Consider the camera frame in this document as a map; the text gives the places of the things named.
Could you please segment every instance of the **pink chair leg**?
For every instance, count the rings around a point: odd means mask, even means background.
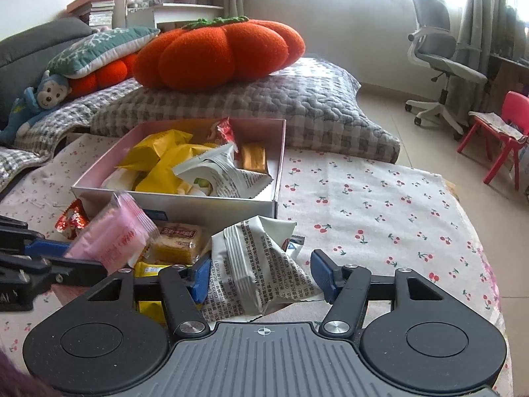
[[[485,138],[485,149],[487,150],[487,159],[489,161],[492,161],[493,155],[490,152],[489,135],[486,130],[483,130],[483,137]]]
[[[502,153],[500,156],[496,159],[496,162],[492,166],[492,168],[489,170],[485,178],[483,179],[483,183],[488,185],[491,180],[493,180],[496,173],[498,173],[499,168],[502,166],[503,162],[506,160],[507,156],[509,155],[509,151],[511,151],[511,147],[509,145],[505,145],[503,148]]]
[[[463,141],[461,142],[461,144],[458,146],[458,149],[457,151],[459,153],[461,153],[463,151],[463,149],[465,148],[465,146],[467,145],[467,143],[469,142],[470,138],[472,137],[472,135],[475,133],[475,131],[478,129],[479,127],[479,124],[477,122],[474,122],[474,125],[472,126],[472,128],[469,129],[467,135],[463,138]]]
[[[519,169],[518,150],[513,149],[512,154],[514,155],[514,191],[518,191],[520,189],[520,169]]]

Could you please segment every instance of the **chair backrest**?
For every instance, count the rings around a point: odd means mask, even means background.
[[[441,0],[413,0],[419,27],[437,27],[450,31],[450,15]],[[445,34],[428,34],[417,46],[417,52],[451,58],[456,39]]]
[[[529,135],[529,98],[518,92],[507,92],[502,106],[502,119],[507,124],[515,124],[523,135]]]

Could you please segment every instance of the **child chair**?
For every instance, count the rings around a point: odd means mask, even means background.
[[[529,98],[517,92],[507,92],[502,106],[501,118],[494,113],[470,112],[469,114],[474,116],[474,125],[459,145],[458,152],[462,152],[472,135],[481,127],[485,137],[487,158],[492,161],[488,135],[491,134],[495,138],[500,139],[504,144],[503,150],[483,179],[483,183],[490,183],[506,160],[509,152],[512,151],[514,155],[514,189],[518,191],[520,183],[518,152],[527,144],[527,136],[529,135]],[[519,133],[516,130],[512,130],[509,124],[515,124]]]

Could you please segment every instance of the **snowflake pattern pillow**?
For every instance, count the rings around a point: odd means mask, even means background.
[[[80,79],[115,60],[135,53],[160,33],[157,28],[115,28],[85,37],[48,63],[50,73]]]

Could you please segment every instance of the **box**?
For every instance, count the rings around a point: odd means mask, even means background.
[[[100,188],[129,149],[147,137],[166,129],[194,134],[194,143],[203,143],[211,125],[218,119],[180,119],[148,121],[138,125],[99,158],[72,186],[86,213],[94,217],[110,200],[112,191]],[[237,142],[262,142],[266,149],[268,171],[273,178],[256,198],[199,197],[191,195],[141,193],[130,191],[138,205],[153,220],[183,222],[204,226],[211,234],[256,215],[277,217],[277,198],[281,187],[281,168],[285,148],[284,119],[232,119]]]

